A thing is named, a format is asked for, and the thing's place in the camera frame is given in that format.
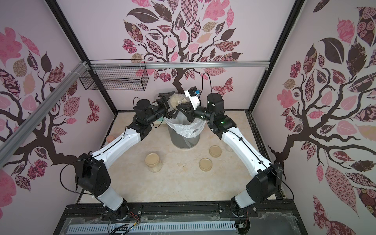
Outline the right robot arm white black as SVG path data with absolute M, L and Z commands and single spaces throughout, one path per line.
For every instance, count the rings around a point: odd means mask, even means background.
M 249 171 L 251 181 L 231 200 L 235 212 L 242 213 L 247 207 L 265 201 L 281 189 L 284 184 L 283 168 L 272 164 L 246 140 L 236 123 L 225 114 L 220 94 L 209 94 L 205 106 L 201 105 L 199 95 L 186 95 L 183 101 L 171 101 L 171 105 L 190 122 L 196 118 L 206 121 L 211 131 L 232 149 Z

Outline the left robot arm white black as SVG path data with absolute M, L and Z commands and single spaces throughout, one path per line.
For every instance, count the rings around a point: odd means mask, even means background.
M 160 93 L 154 102 L 141 99 L 133 108 L 135 115 L 124 132 L 107 146 L 92 154 L 82 154 L 72 162 L 75 168 L 75 183 L 100 201 L 117 220 L 127 217 L 127 201 L 111 187 L 108 169 L 132 146 L 144 140 L 152 130 L 152 124 L 162 117 L 176 117 L 169 105 L 175 92 Z

